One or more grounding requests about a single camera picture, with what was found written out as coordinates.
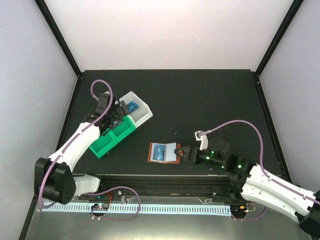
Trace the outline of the brown leather card holder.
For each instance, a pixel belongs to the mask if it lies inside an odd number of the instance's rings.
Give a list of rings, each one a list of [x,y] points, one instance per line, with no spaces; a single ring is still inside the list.
[[[181,147],[181,144],[172,143],[155,143],[149,144],[148,163],[174,164],[180,163],[180,158],[175,154],[175,150]]]

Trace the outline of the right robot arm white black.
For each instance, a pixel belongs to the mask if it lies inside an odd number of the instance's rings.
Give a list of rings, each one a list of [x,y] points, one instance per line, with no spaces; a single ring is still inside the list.
[[[320,194],[303,189],[269,172],[251,159],[233,153],[228,142],[220,137],[203,145],[183,146],[174,153],[193,164],[210,163],[220,167],[230,179],[228,198],[246,200],[277,211],[314,238],[320,237]]]

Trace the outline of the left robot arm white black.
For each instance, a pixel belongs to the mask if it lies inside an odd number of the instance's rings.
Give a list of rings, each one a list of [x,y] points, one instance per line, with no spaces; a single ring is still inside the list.
[[[39,158],[34,166],[34,193],[43,208],[44,199],[68,204],[73,197],[91,194],[103,199],[108,192],[100,178],[93,175],[73,176],[77,162],[89,146],[107,132],[115,121],[128,115],[126,103],[109,92],[102,93],[97,106],[88,113],[70,139],[48,158]]]

